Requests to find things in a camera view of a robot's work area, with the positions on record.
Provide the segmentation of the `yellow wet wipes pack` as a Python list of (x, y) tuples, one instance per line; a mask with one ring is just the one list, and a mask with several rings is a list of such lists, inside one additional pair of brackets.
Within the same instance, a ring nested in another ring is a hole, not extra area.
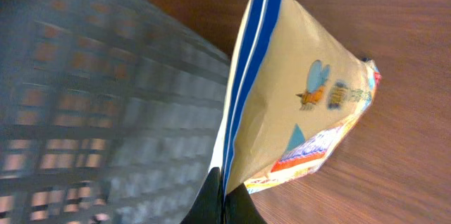
[(249, 0), (232, 56), (222, 189), (259, 192), (317, 171), (381, 80), (296, 0)]

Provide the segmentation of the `grey plastic mesh basket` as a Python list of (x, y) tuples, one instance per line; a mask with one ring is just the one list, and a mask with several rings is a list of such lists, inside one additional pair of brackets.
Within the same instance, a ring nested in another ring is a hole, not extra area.
[(1, 222), (181, 222), (229, 68), (146, 0), (1, 0)]

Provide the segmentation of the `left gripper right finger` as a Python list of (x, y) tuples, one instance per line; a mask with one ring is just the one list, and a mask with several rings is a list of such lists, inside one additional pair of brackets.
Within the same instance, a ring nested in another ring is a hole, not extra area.
[(266, 224), (244, 184), (225, 197), (223, 213), (226, 224)]

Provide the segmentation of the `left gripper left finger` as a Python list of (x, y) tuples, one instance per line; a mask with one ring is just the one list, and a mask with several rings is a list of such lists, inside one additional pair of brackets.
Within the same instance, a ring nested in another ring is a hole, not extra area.
[(222, 217), (222, 186), (219, 167), (212, 168), (181, 224), (220, 224)]

